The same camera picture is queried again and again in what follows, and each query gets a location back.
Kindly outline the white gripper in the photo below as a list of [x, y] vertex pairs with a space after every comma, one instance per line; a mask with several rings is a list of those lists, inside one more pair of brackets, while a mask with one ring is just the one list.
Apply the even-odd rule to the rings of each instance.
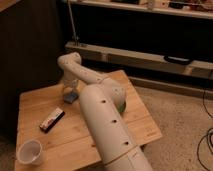
[[75, 96], [79, 96], [79, 91], [76, 88], [78, 86], [78, 79], [74, 76], [63, 75], [62, 82], [65, 86], [62, 88], [63, 98], [68, 93], [68, 87], [73, 88], [72, 92]]

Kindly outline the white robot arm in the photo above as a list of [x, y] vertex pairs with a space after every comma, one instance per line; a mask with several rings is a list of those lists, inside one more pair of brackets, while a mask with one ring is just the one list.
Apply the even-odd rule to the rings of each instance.
[[82, 66], [77, 52], [60, 56], [58, 65], [67, 86], [75, 79], [86, 83], [79, 95], [80, 108], [106, 171], [153, 171], [119, 113], [125, 110], [125, 88]]

